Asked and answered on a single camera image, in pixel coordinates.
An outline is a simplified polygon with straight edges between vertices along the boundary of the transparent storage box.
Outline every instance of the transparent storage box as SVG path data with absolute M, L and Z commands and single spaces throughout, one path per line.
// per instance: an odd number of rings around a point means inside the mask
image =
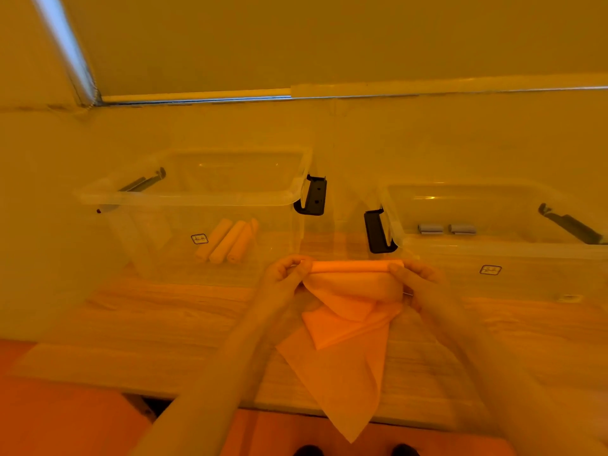
M 382 239 L 443 269 L 465 296 L 577 302 L 605 284 L 605 216 L 549 187 L 394 183 L 379 196 Z
M 299 250 L 304 216 L 294 202 L 311 158 L 305 148 L 165 151 L 91 183 L 77 196 L 106 216 L 144 278 L 251 286 L 265 265 Z M 226 219 L 255 224 L 246 252 L 238 263 L 202 259 L 202 247 L 213 245 L 212 232 Z

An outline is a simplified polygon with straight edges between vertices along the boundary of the orange floor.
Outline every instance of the orange floor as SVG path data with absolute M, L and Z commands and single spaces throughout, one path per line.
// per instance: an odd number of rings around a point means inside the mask
M 31 344 L 0 341 L 0 455 L 123 456 L 149 428 L 118 393 L 8 376 Z M 322 418 L 240 410 L 222 456 L 291 456 L 318 445 L 326 456 L 385 456 L 408 443 L 422 456 L 514 456 L 495 438 L 371 424 L 353 445 Z

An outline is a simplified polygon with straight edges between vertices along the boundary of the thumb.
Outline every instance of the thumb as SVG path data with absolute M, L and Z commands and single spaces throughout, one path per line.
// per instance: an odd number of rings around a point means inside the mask
M 295 291 L 298 285 L 301 283 L 302 279 L 310 273 L 311 268 L 313 267 L 313 262 L 311 260 L 303 260 L 300 261 L 300 264 L 290 273 L 287 277 L 285 277 L 283 284 L 287 286 L 290 290 Z
M 422 289 L 427 283 L 427 280 L 423 279 L 418 274 L 412 272 L 410 269 L 398 266 L 397 264 L 389 264 L 389 272 L 401 283 L 409 286 L 414 291 Z

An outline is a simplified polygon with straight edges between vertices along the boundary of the person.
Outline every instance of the person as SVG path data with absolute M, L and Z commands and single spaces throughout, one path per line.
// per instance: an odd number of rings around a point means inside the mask
M 512 353 L 462 306 L 441 272 L 419 261 L 403 264 L 389 267 L 404 285 L 404 301 L 460 360 L 519 456 L 608 456 L 608 449 L 552 402 Z M 219 455 L 255 349 L 311 266 L 308 256 L 291 255 L 266 269 L 247 313 L 202 376 L 160 415 L 132 456 Z M 322 451 L 304 447 L 297 454 L 321 456 Z M 393 454 L 418 453 L 404 443 Z

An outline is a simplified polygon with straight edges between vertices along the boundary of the shoe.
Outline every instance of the shoe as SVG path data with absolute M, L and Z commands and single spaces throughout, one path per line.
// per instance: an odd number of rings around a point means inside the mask
M 390 452 L 390 456 L 420 456 L 420 454 L 418 454 L 418 451 L 414 450 L 414 448 L 411 446 L 406 445 L 405 443 L 400 443 L 393 448 L 393 450 Z
M 318 446 L 306 445 L 296 451 L 294 456 L 323 456 L 323 452 Z

